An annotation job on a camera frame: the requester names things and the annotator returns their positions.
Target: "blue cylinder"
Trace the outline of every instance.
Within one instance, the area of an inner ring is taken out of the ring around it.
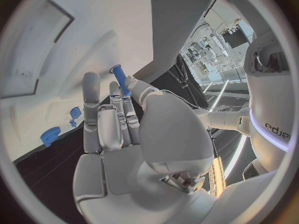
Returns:
[[[113,74],[115,75],[118,83],[120,84],[123,93],[125,96],[131,96],[131,92],[127,89],[126,85],[125,85],[125,80],[126,80],[126,75],[124,73],[124,71],[122,70],[121,66],[115,66],[112,69]]]

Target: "light strip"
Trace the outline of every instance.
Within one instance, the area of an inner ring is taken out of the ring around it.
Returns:
[[[205,93],[211,86],[212,82],[208,85],[208,87],[203,91],[203,93]]]
[[[245,144],[245,140],[246,140],[247,136],[245,135],[242,135],[241,139],[240,139],[240,142],[239,142],[239,145],[235,151],[235,154],[232,158],[232,160],[230,161],[229,165],[227,166],[226,170],[224,171],[224,177],[225,179],[227,179],[228,175],[231,173],[231,171],[233,170],[234,166],[236,165],[239,157],[240,157],[240,154],[242,152],[242,149],[244,147],[244,144]]]
[[[268,142],[270,142],[271,144],[275,145],[277,148],[283,150],[284,152],[287,152],[289,150],[288,147],[284,146],[283,144],[281,144],[280,142],[276,141],[275,139],[271,138],[270,136],[268,136],[267,134],[265,134],[265,132],[259,127],[259,125],[257,124],[257,122],[255,121],[253,114],[252,114],[252,110],[250,109],[250,121],[251,124],[253,126],[253,128]]]
[[[209,109],[209,112],[213,111],[213,109],[216,107],[218,101],[220,100],[220,98],[221,98],[221,96],[222,96],[222,94],[223,94],[223,92],[225,90],[225,87],[227,86],[227,83],[228,83],[228,80],[225,82],[225,84],[224,84],[224,86],[223,86],[220,94],[217,97],[217,100],[214,102],[213,106]]]

